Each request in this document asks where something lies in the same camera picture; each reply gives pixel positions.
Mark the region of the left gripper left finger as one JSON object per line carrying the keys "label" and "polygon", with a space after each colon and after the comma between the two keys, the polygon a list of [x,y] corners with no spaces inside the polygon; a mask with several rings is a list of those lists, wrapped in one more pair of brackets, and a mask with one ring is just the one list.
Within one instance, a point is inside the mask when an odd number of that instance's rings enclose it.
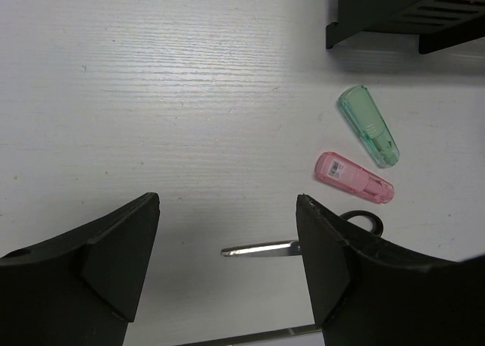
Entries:
{"label": "left gripper left finger", "polygon": [[160,217],[145,193],[110,214],[1,258],[3,345],[122,345]]}

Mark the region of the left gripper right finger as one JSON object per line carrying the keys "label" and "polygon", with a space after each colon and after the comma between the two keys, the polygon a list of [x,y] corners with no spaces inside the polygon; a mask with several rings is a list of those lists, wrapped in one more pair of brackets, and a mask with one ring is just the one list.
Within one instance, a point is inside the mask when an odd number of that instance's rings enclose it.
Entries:
{"label": "left gripper right finger", "polygon": [[484,258],[395,245],[308,195],[296,227],[315,325],[327,345],[482,345]]}

